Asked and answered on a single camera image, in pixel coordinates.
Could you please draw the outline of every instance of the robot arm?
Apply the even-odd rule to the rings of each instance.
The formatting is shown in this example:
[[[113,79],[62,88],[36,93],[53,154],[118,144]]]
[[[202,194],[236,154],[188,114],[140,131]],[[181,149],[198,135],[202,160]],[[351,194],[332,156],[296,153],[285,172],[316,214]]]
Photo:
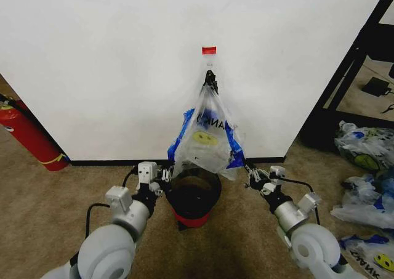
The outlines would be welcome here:
[[[308,268],[315,278],[365,278],[347,263],[340,253],[334,235],[317,224],[307,224],[309,213],[321,198],[315,193],[306,194],[297,204],[281,192],[284,168],[272,166],[270,173],[245,165],[249,172],[249,185],[260,191],[278,219],[278,235],[300,268]]]
[[[41,279],[125,279],[134,260],[135,248],[153,214],[159,183],[169,186],[169,174],[163,170],[158,179],[154,162],[138,165],[137,193],[126,187],[112,187],[105,198],[112,211],[110,225],[94,230],[82,243],[79,252],[64,266],[50,271]]]

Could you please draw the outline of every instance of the red label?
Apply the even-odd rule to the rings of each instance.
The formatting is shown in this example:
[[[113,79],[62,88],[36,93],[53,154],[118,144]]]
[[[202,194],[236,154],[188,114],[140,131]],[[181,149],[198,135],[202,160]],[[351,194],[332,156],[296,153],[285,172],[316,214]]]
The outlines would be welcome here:
[[[216,54],[216,46],[215,47],[203,47],[203,54]]]

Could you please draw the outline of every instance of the plastic bag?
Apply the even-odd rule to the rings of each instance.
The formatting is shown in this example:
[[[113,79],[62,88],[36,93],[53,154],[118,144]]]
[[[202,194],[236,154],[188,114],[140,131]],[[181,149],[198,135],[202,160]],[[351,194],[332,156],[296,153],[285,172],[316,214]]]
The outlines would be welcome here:
[[[175,161],[173,177],[188,163],[235,180],[243,166],[243,150],[218,93],[215,75],[208,69],[196,106],[184,115],[182,130],[168,149]]]
[[[389,238],[373,235],[364,240],[353,235],[339,244],[371,278],[394,278],[394,244]]]
[[[344,183],[350,190],[345,192],[342,204],[333,207],[333,216],[358,224],[394,228],[394,195],[376,192],[372,175],[350,177]]]
[[[344,158],[371,172],[394,165],[393,129],[358,128],[344,121],[339,127],[335,145]]]

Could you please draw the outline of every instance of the white wall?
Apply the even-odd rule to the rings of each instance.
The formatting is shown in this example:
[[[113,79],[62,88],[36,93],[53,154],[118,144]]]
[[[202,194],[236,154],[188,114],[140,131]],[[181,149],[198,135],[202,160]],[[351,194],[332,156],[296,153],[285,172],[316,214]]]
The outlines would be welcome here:
[[[378,0],[0,0],[0,72],[72,160],[166,158],[217,46],[247,156],[284,156]]]

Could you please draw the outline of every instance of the red fire extinguisher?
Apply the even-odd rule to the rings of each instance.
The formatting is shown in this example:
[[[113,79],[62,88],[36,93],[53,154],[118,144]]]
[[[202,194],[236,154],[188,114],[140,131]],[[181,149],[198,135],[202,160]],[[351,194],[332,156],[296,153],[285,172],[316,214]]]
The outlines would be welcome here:
[[[65,155],[44,133],[33,114],[21,101],[6,100],[0,108],[0,124],[4,126],[49,171],[58,171],[68,165]]]

